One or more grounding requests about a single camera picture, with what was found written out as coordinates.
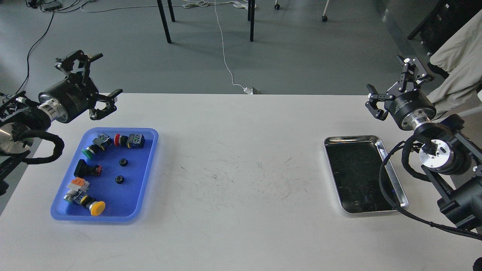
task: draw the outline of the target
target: table surface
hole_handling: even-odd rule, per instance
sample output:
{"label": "table surface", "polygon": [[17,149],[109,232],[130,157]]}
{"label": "table surface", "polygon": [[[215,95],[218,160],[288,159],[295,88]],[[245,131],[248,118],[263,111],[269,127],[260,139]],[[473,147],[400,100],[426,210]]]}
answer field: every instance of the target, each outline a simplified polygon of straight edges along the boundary
{"label": "table surface", "polygon": [[[410,136],[375,120],[364,96],[121,94],[101,121],[87,113],[49,132],[66,147],[30,165],[0,216],[0,270],[471,270],[479,241],[398,213],[354,217],[339,205],[323,141]],[[128,223],[57,221],[50,206],[94,127],[160,134],[143,207]],[[42,142],[36,157],[52,152]],[[430,183],[393,165],[409,210],[450,224]]]}

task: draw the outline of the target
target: black equipment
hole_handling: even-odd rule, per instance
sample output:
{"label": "black equipment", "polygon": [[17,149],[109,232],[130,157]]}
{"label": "black equipment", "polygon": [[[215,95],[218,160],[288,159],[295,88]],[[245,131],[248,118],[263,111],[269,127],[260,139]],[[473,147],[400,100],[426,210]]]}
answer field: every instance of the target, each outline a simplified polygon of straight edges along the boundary
{"label": "black equipment", "polygon": [[[403,59],[400,80],[385,94],[379,94],[372,85],[369,101],[365,106],[379,120],[385,120],[390,113],[402,130],[414,131],[403,147],[403,167],[413,177],[431,182],[442,196],[437,201],[440,211],[457,228],[471,230],[482,225],[482,151],[461,130],[464,121],[456,114],[440,123],[432,122],[436,114],[434,106],[420,92],[420,85],[433,76],[417,58]],[[377,107],[377,102],[385,103],[385,110]],[[422,143],[414,147],[416,141]],[[411,151],[419,153],[422,170],[416,172],[408,163]],[[451,188],[442,175],[461,175],[470,170],[475,161],[474,175],[457,189]]]}
{"label": "black equipment", "polygon": [[411,40],[420,32],[424,45],[434,53],[481,9],[482,1],[439,0],[407,38]]}
{"label": "black equipment", "polygon": [[[122,89],[107,96],[101,95],[89,77],[90,64],[102,56],[89,57],[78,50],[64,59],[58,58],[55,67],[65,74],[65,78],[41,92],[40,103],[28,99],[25,91],[14,96],[2,95],[8,100],[0,107],[0,156],[10,157],[0,164],[0,195],[8,188],[5,177],[19,163],[50,163],[60,157],[63,140],[46,132],[53,121],[69,123],[86,110],[89,110],[91,120],[100,120],[117,109],[114,104]],[[76,62],[79,63],[78,71],[73,72]],[[105,103],[105,108],[94,108],[97,102]],[[55,144],[52,156],[26,158],[35,137]]]}

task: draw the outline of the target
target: table leg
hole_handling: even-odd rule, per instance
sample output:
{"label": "table leg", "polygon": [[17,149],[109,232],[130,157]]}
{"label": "table leg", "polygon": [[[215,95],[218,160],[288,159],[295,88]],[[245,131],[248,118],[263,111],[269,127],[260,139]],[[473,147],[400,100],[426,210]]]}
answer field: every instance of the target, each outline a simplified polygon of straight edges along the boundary
{"label": "table leg", "polygon": [[164,27],[164,33],[166,34],[167,43],[171,43],[171,35],[169,35],[169,28],[167,28],[166,14],[164,14],[162,0],[157,0],[157,6],[159,7],[159,13],[161,14],[162,26]]}
{"label": "table leg", "polygon": [[248,22],[251,20],[251,0],[248,0]]}
{"label": "table leg", "polygon": [[169,6],[169,13],[171,14],[171,21],[174,23],[176,21],[176,19],[174,18],[173,2],[171,0],[167,0],[167,5]]}
{"label": "table leg", "polygon": [[254,41],[254,7],[255,7],[255,0],[251,0],[251,29],[249,33],[249,41]]}

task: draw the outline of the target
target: electrical component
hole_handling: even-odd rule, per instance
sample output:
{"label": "electrical component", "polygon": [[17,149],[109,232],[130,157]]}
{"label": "electrical component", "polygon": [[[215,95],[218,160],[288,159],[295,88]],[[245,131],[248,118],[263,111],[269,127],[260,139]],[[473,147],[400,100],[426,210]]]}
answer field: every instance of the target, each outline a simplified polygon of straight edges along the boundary
{"label": "electrical component", "polygon": [[251,87],[251,88],[245,87],[245,88],[243,88],[243,90],[244,90],[244,93],[249,94],[249,95],[261,94],[261,93],[260,93],[257,89],[255,89],[254,87]]}
{"label": "electrical component", "polygon": [[65,194],[64,200],[68,203],[78,203],[85,209],[89,210],[91,215],[96,217],[100,215],[106,208],[106,203],[98,201],[97,199],[89,196],[87,190],[90,183],[80,177],[73,179],[67,188],[70,190]]}
{"label": "electrical component", "polygon": [[82,150],[82,153],[89,159],[92,159],[101,150],[106,150],[112,145],[112,139],[105,133],[101,133],[92,140],[92,145]]}
{"label": "electrical component", "polygon": [[119,160],[119,165],[121,166],[127,166],[128,163],[129,161],[127,161],[127,159],[125,158],[122,158],[121,160]]}
{"label": "electrical component", "polygon": [[128,148],[143,148],[146,139],[143,134],[130,134],[129,136],[116,134],[114,136],[114,145],[127,146]]}
{"label": "electrical component", "polygon": [[100,176],[102,173],[102,166],[89,166],[84,159],[80,159],[77,167],[74,170],[74,176],[84,178],[86,175]]}
{"label": "electrical component", "polygon": [[116,183],[122,184],[124,182],[124,176],[119,175],[116,177]]}
{"label": "electrical component", "polygon": [[54,11],[58,10],[62,7],[62,4],[60,2],[54,1],[51,3],[46,3],[42,5],[43,10],[45,11]]}

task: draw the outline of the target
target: metal tray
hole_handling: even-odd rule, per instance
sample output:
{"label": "metal tray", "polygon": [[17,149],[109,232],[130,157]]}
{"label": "metal tray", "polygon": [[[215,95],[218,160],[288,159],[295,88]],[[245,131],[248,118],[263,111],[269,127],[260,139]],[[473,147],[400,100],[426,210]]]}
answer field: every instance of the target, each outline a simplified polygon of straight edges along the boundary
{"label": "metal tray", "polygon": [[[336,136],[325,139],[324,145],[344,211],[349,214],[394,211],[378,185],[380,165],[387,156],[380,138],[374,135]],[[407,208],[407,197],[390,161],[382,178],[384,183],[391,183],[391,196],[397,197],[400,206]]]}

